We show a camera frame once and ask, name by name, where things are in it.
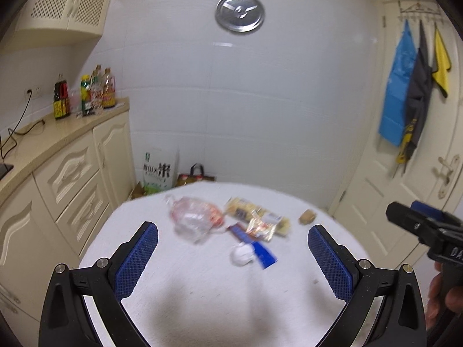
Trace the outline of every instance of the drawer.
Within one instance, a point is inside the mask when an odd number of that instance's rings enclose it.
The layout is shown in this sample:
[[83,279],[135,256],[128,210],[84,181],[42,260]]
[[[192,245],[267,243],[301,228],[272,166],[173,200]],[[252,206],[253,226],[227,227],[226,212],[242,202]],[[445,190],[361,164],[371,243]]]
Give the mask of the drawer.
[[109,198],[98,172],[77,193],[56,221],[64,238],[77,255],[108,205]]
[[85,253],[87,252],[87,249],[89,249],[90,244],[95,240],[96,236],[98,235],[99,231],[101,231],[101,228],[105,225],[106,221],[109,219],[111,214],[113,213],[113,208],[111,207],[111,204],[108,205],[106,210],[101,214],[100,219],[96,223],[96,226],[94,227],[92,233],[90,234],[89,238],[87,239],[87,242],[84,245],[84,248],[80,252],[79,258],[82,259]]
[[40,194],[54,220],[98,169],[92,133],[89,132],[34,171]]

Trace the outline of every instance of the cable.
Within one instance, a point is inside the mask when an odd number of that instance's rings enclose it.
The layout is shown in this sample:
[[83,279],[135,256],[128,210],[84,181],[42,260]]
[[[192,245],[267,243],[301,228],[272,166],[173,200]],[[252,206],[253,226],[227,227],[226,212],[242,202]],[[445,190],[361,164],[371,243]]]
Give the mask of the cable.
[[[16,132],[16,129],[18,128],[19,124],[21,123],[21,121],[22,121],[22,119],[23,119],[23,117],[24,117],[24,115],[25,115],[25,113],[27,111],[27,107],[29,106],[29,103],[31,102],[31,99],[32,99],[32,90],[27,90],[27,93],[29,94],[29,100],[27,101],[26,108],[24,108],[23,114],[19,118],[19,121],[16,124],[15,128],[14,129],[8,128],[9,137],[6,139],[6,141],[4,143],[2,143],[1,136],[0,136],[0,156],[1,156],[3,161],[5,160],[6,156],[10,153],[10,151],[12,151],[14,148],[16,148],[18,146],[18,141],[15,140],[15,138],[13,137],[13,134],[24,136],[27,133],[29,133],[36,125],[38,125],[40,123],[42,123],[42,125],[45,125],[45,120],[42,119],[42,120],[37,121],[34,125],[32,125],[26,132],[24,132],[24,133]],[[7,142],[10,139],[12,139],[14,141],[14,146],[11,147],[5,154],[3,154],[3,147],[7,144]]]

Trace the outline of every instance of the white tablecloth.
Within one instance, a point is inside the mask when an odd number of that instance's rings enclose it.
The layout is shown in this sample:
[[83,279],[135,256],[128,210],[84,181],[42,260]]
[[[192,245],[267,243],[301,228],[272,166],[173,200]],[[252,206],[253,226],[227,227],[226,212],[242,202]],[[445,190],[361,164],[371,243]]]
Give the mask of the white tablecloth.
[[[165,202],[197,197],[223,208],[241,197],[291,219],[287,238],[275,236],[266,246],[278,262],[263,270],[258,262],[244,267],[230,262],[237,243],[229,232],[213,234],[201,245],[174,233]],[[265,188],[222,183],[196,183],[167,193],[127,202],[109,218],[85,254],[81,267],[111,257],[144,221],[154,222],[159,243],[133,294],[122,304],[152,347],[311,347],[333,324],[344,306],[331,291],[307,246],[313,225],[298,217],[315,208],[295,197]],[[367,254],[355,238],[327,214],[318,211],[333,238],[357,258]],[[89,313],[104,346],[114,346],[91,298]],[[367,320],[365,328],[371,326]],[[361,346],[368,330],[359,335]]]

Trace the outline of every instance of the clear plastic bag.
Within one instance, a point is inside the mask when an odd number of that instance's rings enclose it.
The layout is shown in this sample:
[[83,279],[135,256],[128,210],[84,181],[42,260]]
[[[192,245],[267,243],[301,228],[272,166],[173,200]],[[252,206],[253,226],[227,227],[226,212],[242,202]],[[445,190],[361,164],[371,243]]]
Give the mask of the clear plastic bag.
[[198,198],[183,197],[179,200],[168,198],[170,216],[175,223],[175,231],[186,240],[199,242],[211,229],[224,224],[224,215],[215,205]]

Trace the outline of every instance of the power outlet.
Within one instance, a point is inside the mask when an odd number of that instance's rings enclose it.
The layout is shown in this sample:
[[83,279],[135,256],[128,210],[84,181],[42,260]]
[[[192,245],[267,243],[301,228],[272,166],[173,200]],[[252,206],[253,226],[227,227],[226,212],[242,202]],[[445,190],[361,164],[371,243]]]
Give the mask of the power outlet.
[[42,96],[42,86],[41,85],[35,85],[31,88],[24,89],[24,99],[25,101],[29,100],[29,92],[32,91],[32,97],[31,99],[37,99]]

